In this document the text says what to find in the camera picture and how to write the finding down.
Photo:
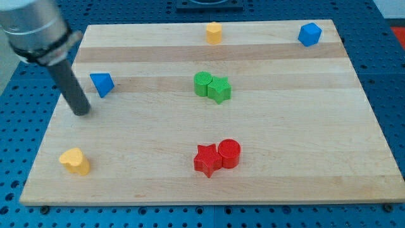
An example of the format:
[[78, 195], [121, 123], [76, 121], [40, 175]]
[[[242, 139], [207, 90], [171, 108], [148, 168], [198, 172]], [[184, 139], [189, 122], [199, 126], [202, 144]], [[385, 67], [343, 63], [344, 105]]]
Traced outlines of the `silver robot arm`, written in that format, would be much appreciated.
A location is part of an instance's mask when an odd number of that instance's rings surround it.
[[1, 26], [22, 61], [42, 66], [65, 60], [83, 37], [70, 28], [54, 0], [1, 0]]

